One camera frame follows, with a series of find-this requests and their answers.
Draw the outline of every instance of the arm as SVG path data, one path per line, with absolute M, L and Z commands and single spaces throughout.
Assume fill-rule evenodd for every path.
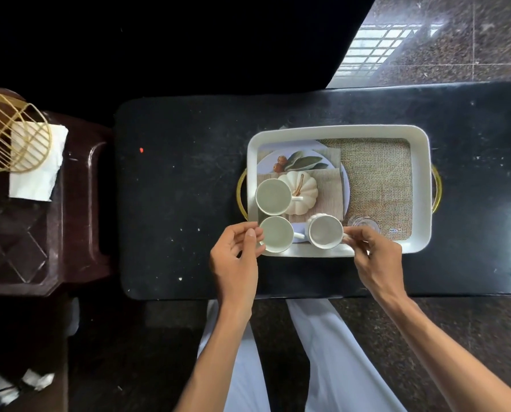
M 219 315 L 211 337 L 194 366 L 176 412 L 223 411 L 234 361 L 248 320 L 258 281 L 256 258 L 265 245 L 257 222 L 227 227 L 210 253 L 219 292 Z
M 393 320 L 454 411 L 511 412 L 511 388 L 406 294 L 402 249 L 369 227 L 345 227 L 362 283 Z

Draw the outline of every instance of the pumpkin stem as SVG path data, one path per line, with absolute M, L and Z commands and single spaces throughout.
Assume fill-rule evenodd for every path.
M 301 179 L 299 180 L 299 185 L 297 186 L 297 189 L 293 192 L 294 197 L 298 197 L 301 195 L 301 187 L 303 186 L 303 177 L 305 176 L 304 173 L 301 174 Z

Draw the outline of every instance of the black table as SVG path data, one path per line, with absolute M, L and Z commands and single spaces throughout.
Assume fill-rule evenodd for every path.
M 250 138 L 334 124 L 414 124 L 430 137 L 444 194 L 430 244 L 403 257 L 411 295 L 511 293 L 507 82 L 123 104 L 115 129 L 124 291 L 136 299 L 214 298 L 208 255 L 226 225 L 243 221 L 234 192 Z M 367 294 L 350 258 L 259 258 L 259 298 Z

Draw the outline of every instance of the white speck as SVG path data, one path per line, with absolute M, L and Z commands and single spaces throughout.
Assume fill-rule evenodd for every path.
M 495 26 L 494 26 L 494 23 L 483 23 L 481 25 L 481 29 L 483 32 L 485 32 L 486 30 L 489 30 L 489 29 L 493 29 Z

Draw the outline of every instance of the white pumpkin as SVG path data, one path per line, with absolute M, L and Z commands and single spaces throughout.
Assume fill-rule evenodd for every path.
M 285 175 L 280 175 L 279 179 L 288 184 L 292 194 L 295 193 L 296 196 L 303 197 L 303 201 L 292 201 L 286 210 L 286 214 L 303 215 L 315 206 L 316 197 L 319 196 L 319 190 L 316 187 L 316 179 L 307 172 L 291 171 L 287 172 Z

